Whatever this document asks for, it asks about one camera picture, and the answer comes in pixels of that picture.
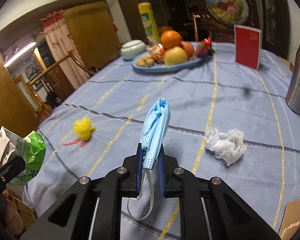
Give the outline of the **wooden chair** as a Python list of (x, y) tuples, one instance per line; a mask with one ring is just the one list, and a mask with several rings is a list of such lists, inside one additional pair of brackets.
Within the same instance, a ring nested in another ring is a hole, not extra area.
[(43, 79), (44, 81), (47, 81), (49, 85), (51, 85), (52, 88), (55, 88), (60, 83), (65, 81), (67, 85), (70, 87), (71, 83), (66, 78), (65, 74), (60, 68), (60, 64), (68, 59), (71, 59), (79, 68), (81, 68), (83, 71), (89, 74), (90, 77), (96, 74), (96, 72), (86, 68), (83, 64), (81, 64), (74, 56), (72, 52), (70, 52), (68, 55), (64, 56), (54, 64), (52, 64), (49, 68), (41, 72), (39, 75), (37, 75), (32, 81), (25, 82), (23, 80), (22, 76), (17, 77), (15, 80), (13, 80), (13, 83), (17, 85), (18, 83), (23, 83), (24, 86), (30, 91), (30, 95), (34, 96), (34, 98), (37, 100), (39, 105), (43, 107), (47, 112), (50, 114), (53, 112), (53, 109), (43, 101), (43, 99), (37, 94), (37, 92), (33, 89), (33, 85), (37, 82)]

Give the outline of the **green snack wrapper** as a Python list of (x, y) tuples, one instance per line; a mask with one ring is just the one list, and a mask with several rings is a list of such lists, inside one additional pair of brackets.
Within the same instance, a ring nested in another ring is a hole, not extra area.
[(26, 137), (0, 129), (0, 172), (8, 169), (6, 182), (24, 186), (40, 171), (46, 153), (42, 136), (32, 131)]

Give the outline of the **yellow mesh fruit net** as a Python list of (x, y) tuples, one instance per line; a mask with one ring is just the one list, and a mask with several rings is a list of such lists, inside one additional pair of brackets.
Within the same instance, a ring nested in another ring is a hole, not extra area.
[(92, 121), (88, 118), (82, 118), (81, 120), (74, 121), (73, 131), (77, 135), (78, 139), (89, 141), (95, 127)]

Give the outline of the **blue oval fruit plate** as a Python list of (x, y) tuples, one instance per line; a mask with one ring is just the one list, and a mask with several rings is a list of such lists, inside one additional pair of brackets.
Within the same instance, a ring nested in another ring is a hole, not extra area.
[(137, 66), (136, 62), (137, 59), (147, 55), (147, 52), (144, 52), (140, 55), (138, 55), (137, 57), (135, 57), (132, 61), (131, 61), (131, 66), (135, 69), (135, 70), (140, 70), (142, 72), (147, 72), (147, 73), (169, 73), (169, 72), (177, 72), (179, 70), (185, 69), (185, 68), (190, 68), (193, 66), (197, 66), (199, 64), (201, 64), (202, 62), (204, 62), (205, 60), (207, 60), (209, 58), (208, 55), (199, 57), (199, 58), (195, 58), (192, 59), (190, 61), (187, 61), (185, 63), (180, 63), (180, 64), (174, 64), (171, 66), (167, 66), (165, 64), (154, 64), (151, 67), (139, 67)]

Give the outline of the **fluorescent ceiling light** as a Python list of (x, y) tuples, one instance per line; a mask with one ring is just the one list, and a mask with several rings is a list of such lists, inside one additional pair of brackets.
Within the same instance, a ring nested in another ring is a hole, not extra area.
[(17, 60), (19, 57), (21, 57), (21, 55), (26, 53), (28, 50), (32, 49), (35, 45), (36, 45), (36, 42), (30, 42), (25, 47), (18, 50), (10, 59), (5, 61), (4, 67), (7, 68), (8, 66), (10, 66), (15, 60)]

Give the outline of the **yellow green tall box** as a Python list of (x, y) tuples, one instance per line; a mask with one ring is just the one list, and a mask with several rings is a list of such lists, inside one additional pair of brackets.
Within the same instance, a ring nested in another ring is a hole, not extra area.
[(138, 4), (143, 28), (148, 40), (153, 44), (160, 43), (157, 25), (154, 19), (152, 6), (149, 2), (142, 2)]

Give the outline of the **red patterned door curtain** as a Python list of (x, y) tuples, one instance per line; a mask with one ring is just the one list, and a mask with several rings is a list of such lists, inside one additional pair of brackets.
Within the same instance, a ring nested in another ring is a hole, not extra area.
[[(84, 63), (72, 39), (62, 10), (45, 15), (41, 22), (45, 40), (55, 61), (59, 61), (71, 53), (80, 64)], [(71, 58), (63, 61), (60, 67), (74, 89), (77, 89), (89, 79), (89, 74), (81, 69)]]

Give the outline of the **orange fruit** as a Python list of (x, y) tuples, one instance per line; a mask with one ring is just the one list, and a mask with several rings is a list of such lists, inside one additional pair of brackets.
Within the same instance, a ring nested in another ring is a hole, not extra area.
[(175, 46), (180, 46), (182, 40), (183, 39), (181, 35), (174, 30), (167, 30), (163, 32), (160, 36), (161, 45), (166, 49), (170, 49)]

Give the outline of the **brown cardboard piece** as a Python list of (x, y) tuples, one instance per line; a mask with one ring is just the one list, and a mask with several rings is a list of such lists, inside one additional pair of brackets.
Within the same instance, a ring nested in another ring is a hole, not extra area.
[(286, 205), (279, 236), (281, 239), (300, 239), (300, 200)]

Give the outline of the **red apple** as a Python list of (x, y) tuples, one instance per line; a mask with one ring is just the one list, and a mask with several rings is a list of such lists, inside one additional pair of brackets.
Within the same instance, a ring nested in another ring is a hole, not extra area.
[(194, 54), (194, 46), (189, 41), (182, 41), (180, 46), (187, 54), (187, 57), (190, 58)]

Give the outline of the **red book box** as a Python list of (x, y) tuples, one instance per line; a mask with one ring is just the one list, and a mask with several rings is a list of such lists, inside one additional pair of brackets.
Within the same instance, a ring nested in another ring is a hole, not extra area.
[(262, 48), (262, 31), (244, 25), (234, 25), (235, 61), (258, 70)]

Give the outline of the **red packaged snack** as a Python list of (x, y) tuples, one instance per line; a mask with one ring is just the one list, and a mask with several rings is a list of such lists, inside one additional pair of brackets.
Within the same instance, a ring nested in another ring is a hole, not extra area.
[(199, 58), (208, 54), (211, 50), (211, 37), (207, 37), (198, 43), (197, 48), (194, 51), (194, 57)]

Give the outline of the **blue face mask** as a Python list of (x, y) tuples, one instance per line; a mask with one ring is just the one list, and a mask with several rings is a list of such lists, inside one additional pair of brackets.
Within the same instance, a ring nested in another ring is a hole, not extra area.
[(146, 219), (152, 212), (154, 206), (154, 186), (152, 181), (152, 170), (158, 160), (161, 151), (162, 141), (166, 135), (168, 124), (170, 122), (170, 108), (165, 98), (158, 98), (143, 122), (141, 130), (140, 144), (141, 149), (137, 152), (141, 154), (137, 168), (137, 197), (134, 200), (140, 200), (143, 195), (143, 183), (148, 182), (149, 188), (149, 210), (146, 215), (136, 218), (130, 211), (129, 203), (127, 203), (127, 211), (133, 220), (141, 221)]

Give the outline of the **round framed embroidery screen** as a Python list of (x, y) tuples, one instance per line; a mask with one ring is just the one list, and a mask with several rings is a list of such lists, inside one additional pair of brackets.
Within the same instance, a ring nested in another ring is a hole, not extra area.
[(200, 21), (214, 42), (234, 43), (234, 26), (258, 29), (256, 0), (196, 0)]

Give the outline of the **crumpled white tissue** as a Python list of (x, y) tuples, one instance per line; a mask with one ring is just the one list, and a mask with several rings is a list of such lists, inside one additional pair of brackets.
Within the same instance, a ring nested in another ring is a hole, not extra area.
[(223, 133), (217, 128), (211, 128), (204, 135), (206, 148), (214, 152), (217, 159), (224, 160), (227, 166), (234, 164), (245, 154), (247, 147), (243, 138), (244, 133), (239, 129)]

